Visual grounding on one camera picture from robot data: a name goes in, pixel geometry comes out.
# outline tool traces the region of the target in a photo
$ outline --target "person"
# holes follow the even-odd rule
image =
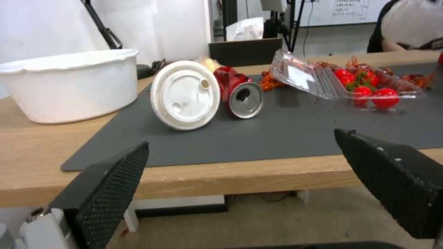
[[[442,0],[391,0],[380,12],[367,52],[442,48]]]

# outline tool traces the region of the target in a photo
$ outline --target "can opening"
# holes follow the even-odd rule
[[[237,96],[235,97],[237,101],[244,102],[249,95],[251,94],[251,91],[249,89],[242,89],[240,92],[237,93]]]

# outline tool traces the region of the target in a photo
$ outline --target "white plastic basin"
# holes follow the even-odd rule
[[[137,98],[137,54],[103,50],[8,62],[0,65],[0,83],[31,121],[89,119]]]

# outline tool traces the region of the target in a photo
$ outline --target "whiteboard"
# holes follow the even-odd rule
[[[297,20],[301,0],[295,1],[295,20]],[[389,0],[305,0],[301,26],[341,25],[355,23],[375,23],[383,6]]]

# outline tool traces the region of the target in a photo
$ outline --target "red soda can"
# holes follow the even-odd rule
[[[220,86],[220,100],[232,115],[248,119],[256,116],[264,105],[262,88],[244,74],[229,66],[214,71]]]
[[[440,57],[439,57],[438,63],[443,65],[443,53],[440,53]]]

